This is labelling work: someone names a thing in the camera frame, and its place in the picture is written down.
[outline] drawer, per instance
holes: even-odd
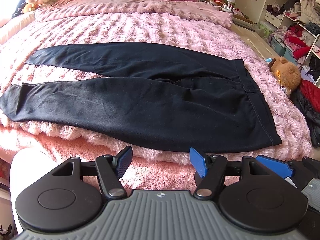
[[[277,17],[273,16],[271,13],[267,12],[265,19],[270,22],[273,26],[279,27],[281,24],[281,20],[278,19]]]

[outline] metal screw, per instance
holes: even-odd
[[[124,195],[124,190],[122,188],[113,188],[108,193],[112,197],[121,197]]]
[[[212,191],[208,188],[201,188],[197,190],[196,194],[199,197],[209,197],[212,194]]]

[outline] blue gripper pad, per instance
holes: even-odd
[[[203,178],[205,175],[207,175],[207,172],[208,172],[207,165],[205,164],[205,157],[202,156],[199,152],[197,152],[192,147],[190,148],[189,153],[190,153],[189,158],[192,166],[196,169],[199,176]]]
[[[125,147],[121,152],[119,152],[115,158],[117,158],[117,164],[115,167],[116,177],[122,178],[127,168],[132,162],[132,148],[130,146]]]
[[[293,176],[293,169],[291,169],[289,165],[284,161],[270,158],[264,155],[258,155],[256,157],[256,160],[261,162],[263,165],[268,167],[283,179]]]

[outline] pant leg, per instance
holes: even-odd
[[[32,148],[19,151],[13,158],[10,170],[10,191],[13,217],[19,234],[23,229],[15,208],[18,195],[56,166],[58,164],[47,155]]]

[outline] black jacket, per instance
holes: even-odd
[[[311,143],[313,147],[320,146],[320,113],[315,111],[298,88],[291,94],[291,101],[300,110],[306,118],[307,125],[310,129]]]

